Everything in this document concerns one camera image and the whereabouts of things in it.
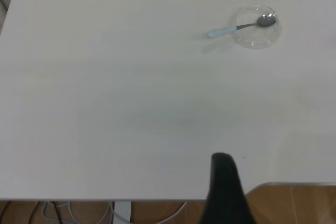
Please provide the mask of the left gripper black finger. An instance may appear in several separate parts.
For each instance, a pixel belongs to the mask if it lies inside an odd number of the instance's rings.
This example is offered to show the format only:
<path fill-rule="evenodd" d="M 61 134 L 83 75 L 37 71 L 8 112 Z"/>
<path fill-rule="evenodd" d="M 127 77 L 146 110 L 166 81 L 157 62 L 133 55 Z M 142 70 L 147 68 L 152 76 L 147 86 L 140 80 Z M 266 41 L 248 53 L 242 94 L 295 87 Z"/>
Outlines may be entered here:
<path fill-rule="evenodd" d="M 199 223 L 256 223 L 229 154 L 212 155 L 209 193 Z"/>

